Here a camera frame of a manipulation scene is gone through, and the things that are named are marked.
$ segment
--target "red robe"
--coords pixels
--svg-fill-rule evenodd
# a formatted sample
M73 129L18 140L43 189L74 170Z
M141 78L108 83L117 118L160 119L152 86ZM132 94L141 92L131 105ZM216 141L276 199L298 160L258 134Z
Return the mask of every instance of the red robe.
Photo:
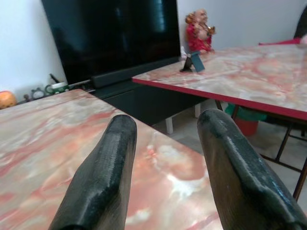
M190 23L187 27L187 37L190 52L206 50L211 51L212 35L209 35L206 41L201 40L194 33L194 25Z

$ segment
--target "white chair leg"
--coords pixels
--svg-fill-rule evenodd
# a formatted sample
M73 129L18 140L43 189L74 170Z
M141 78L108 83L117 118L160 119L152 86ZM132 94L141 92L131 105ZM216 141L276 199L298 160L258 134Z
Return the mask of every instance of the white chair leg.
M200 115L201 115L201 104L197 104L195 106L195 117L199 118Z
M168 134L172 134L174 132L173 130L173 118L169 117L167 119L165 119L166 122L166 131Z

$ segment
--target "floor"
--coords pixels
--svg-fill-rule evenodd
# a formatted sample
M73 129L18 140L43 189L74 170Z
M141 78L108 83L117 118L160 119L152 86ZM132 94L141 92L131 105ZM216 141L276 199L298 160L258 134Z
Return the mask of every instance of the floor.
M227 107L226 103L222 104L223 109ZM213 100L207 100L201 104L201 109L204 111L208 108L216 108ZM188 109L178 114L173 118L174 133L170 136L172 139L189 146L191 149L202 154L201 144L199 142L197 128L197 119L194 116L194 109ZM166 134L165 122L158 123L153 126L158 131ZM260 122L257 133L249 137L248 140L254 147L255 151L269 157L275 157L280 144L285 135L286 128L277 125L271 125ZM291 134L300 136L300 131L292 131ZM289 138L286 147L283 151L281 161L291 162L293 166L302 168L307 157L307 142ZM289 189L290 193L294 192L299 173L278 164L267 161L271 168L281 178L283 183ZM307 182L305 181L304 188L300 195L298 204L304 212L307 212Z

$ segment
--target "pink marble surface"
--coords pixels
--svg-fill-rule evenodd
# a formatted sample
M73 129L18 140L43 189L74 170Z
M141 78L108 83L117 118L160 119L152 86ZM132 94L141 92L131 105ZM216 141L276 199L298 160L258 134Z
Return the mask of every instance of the pink marble surface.
M201 59L200 73L180 73L179 62L133 81L307 119L306 45L231 48Z
M0 229L48 229L78 166L122 112L81 90L0 111ZM127 230L221 230L204 157L137 121Z

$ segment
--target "tv stand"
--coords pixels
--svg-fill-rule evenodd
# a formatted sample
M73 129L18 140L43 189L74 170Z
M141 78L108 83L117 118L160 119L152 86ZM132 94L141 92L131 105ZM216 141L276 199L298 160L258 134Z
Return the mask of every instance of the tv stand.
M154 125L204 100L203 97L122 81L91 92L112 106Z
M70 90L76 90L76 89L80 89L80 90L84 90L86 92L94 92L95 89L93 87L93 83L91 80L86 80L86 81L83 81L83 82L79 82L79 83L76 83L76 84L72 84L72 85L69 85L69 88Z

